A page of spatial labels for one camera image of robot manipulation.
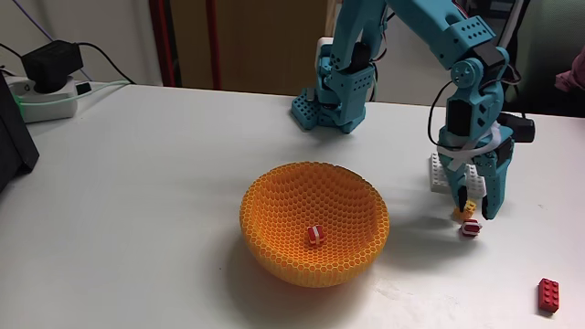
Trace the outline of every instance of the white table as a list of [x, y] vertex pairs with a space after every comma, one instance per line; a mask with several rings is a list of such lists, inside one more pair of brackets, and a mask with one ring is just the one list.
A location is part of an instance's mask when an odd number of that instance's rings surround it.
[[[429, 191], [428, 108], [304, 133], [291, 99], [130, 86], [30, 125], [37, 167], [0, 195], [0, 328], [585, 327], [584, 120], [534, 116], [505, 204], [467, 241]], [[371, 270], [329, 289], [272, 277], [239, 232], [252, 181], [306, 160], [365, 177], [391, 217]], [[560, 283], [550, 318], [542, 277]]]

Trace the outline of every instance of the orange bowl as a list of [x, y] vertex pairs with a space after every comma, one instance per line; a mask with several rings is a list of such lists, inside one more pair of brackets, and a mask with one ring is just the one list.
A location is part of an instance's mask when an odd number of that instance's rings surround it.
[[[241, 203], [246, 244], [270, 273], [303, 287], [355, 278], [384, 248], [386, 204], [361, 176], [331, 164], [296, 163], [258, 178]], [[309, 242], [321, 225], [325, 240]]]

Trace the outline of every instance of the white lego brick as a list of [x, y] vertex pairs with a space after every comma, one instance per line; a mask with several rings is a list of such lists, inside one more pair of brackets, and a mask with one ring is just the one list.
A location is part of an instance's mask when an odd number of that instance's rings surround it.
[[447, 176], [442, 170], [441, 161], [439, 161], [439, 155], [436, 153], [431, 154], [429, 159], [429, 178], [431, 179], [431, 191], [442, 194], [451, 193], [449, 183], [447, 183]]
[[323, 45], [333, 45], [333, 38], [332, 37], [320, 37], [317, 40], [317, 51], [314, 53], [314, 68], [317, 69], [317, 63], [319, 62], [319, 57], [321, 56], [321, 47]]
[[[480, 200], [485, 196], [484, 178], [477, 174], [475, 165], [465, 165], [465, 184], [467, 185], [467, 196], [474, 200]], [[451, 189], [447, 176], [442, 168], [439, 155], [435, 152], [429, 159], [429, 177], [431, 180], [431, 191], [442, 194], [450, 194]]]

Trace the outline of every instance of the robotic arm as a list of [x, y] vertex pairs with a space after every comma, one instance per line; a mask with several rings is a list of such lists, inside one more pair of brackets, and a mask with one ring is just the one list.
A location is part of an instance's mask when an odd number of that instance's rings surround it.
[[514, 150], [512, 129], [496, 121], [509, 57], [490, 42], [495, 33], [481, 17], [466, 17], [450, 0], [345, 0], [335, 38], [320, 40], [317, 48], [316, 88], [292, 102], [292, 113], [307, 130], [318, 124], [350, 133], [364, 120], [367, 90], [377, 74], [371, 61], [386, 30], [388, 6], [451, 70], [458, 90], [447, 101], [446, 125], [439, 134], [441, 163], [461, 211], [467, 201], [465, 163], [476, 165], [487, 192], [482, 214], [493, 219], [504, 202]]

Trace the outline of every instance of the wall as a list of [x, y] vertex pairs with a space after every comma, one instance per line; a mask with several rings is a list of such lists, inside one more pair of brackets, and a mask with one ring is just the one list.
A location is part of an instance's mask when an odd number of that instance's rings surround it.
[[[388, 52], [378, 63], [377, 101], [431, 105], [450, 75], [429, 50], [429, 46], [397, 16], [386, 30]], [[451, 85], [439, 105], [455, 93]]]
[[[102, 48], [116, 65], [140, 84], [162, 85], [148, 1], [20, 0], [54, 38], [88, 41]], [[0, 1], [0, 42], [20, 54], [47, 39], [9, 0]], [[97, 51], [82, 49], [85, 71], [97, 81], [120, 80]], [[20, 60], [0, 48], [0, 65], [24, 75]], [[75, 78], [85, 80], [76, 73]]]

